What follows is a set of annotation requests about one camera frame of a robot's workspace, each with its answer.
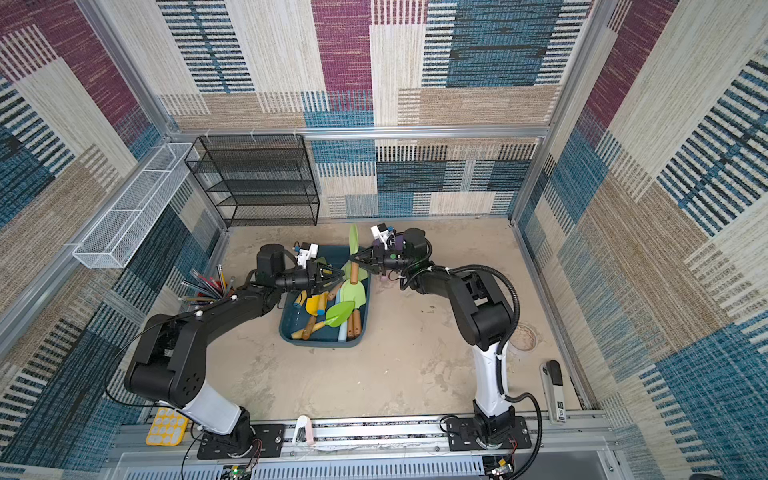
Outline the green shovel wooden handle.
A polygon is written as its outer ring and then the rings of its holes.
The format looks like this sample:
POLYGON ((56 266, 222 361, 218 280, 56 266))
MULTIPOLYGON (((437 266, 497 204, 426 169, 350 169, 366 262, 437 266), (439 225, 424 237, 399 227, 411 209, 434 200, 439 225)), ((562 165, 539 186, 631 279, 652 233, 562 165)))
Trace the green shovel wooden handle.
MULTIPOLYGON (((356 224, 352 224, 349 229, 349 250, 350 257, 353 257, 359 249, 359 233, 356 224)), ((352 285, 356 285, 359 282, 359 265, 352 259, 349 260, 349 272, 347 275, 348 280, 352 285)))

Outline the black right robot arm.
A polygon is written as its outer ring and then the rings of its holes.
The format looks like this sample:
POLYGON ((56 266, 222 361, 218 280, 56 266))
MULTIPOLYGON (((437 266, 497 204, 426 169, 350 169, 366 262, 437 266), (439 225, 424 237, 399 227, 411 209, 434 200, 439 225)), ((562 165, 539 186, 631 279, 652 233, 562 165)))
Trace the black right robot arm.
POLYGON ((495 268, 470 264, 457 268, 432 261, 426 232, 398 232, 383 223, 371 228, 372 245, 358 252, 355 263, 372 274, 398 274, 401 290, 435 295, 449 301, 463 340, 472 347, 476 373, 473 400, 478 443, 495 447, 511 437, 514 405, 533 395, 508 392, 508 343, 520 321, 520 301, 509 279, 495 268))

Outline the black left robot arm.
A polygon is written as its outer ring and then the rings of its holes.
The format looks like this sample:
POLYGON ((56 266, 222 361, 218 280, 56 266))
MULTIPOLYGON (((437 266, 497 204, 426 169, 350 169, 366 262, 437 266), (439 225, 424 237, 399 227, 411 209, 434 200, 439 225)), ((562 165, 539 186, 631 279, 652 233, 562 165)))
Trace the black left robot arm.
POLYGON ((124 387, 172 407, 203 429, 203 445, 218 457, 243 457, 255 448, 247 409, 206 380, 207 348, 246 321, 270 313, 286 293, 319 294, 344 278, 341 269, 317 259, 301 264, 280 244, 257 254, 257 267, 232 294, 207 307, 150 318, 124 377, 124 387))

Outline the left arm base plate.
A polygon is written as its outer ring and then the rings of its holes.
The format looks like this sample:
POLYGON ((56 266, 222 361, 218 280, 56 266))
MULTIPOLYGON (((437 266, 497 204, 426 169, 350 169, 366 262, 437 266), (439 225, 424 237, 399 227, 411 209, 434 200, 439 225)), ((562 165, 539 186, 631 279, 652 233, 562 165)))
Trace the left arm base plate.
POLYGON ((198 460, 277 458, 283 445, 285 427, 282 424, 262 424, 236 427, 229 435, 203 430, 196 458, 198 460))

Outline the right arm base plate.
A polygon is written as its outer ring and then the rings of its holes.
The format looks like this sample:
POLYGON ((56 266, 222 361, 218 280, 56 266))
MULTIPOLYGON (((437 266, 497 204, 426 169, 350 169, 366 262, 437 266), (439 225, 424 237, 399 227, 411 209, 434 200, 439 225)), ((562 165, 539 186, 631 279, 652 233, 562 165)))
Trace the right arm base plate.
POLYGON ((439 420, 439 427, 448 437, 451 451, 531 449, 533 442, 526 419, 515 417, 511 429, 497 440, 484 442, 480 439, 473 418, 446 415, 439 420))

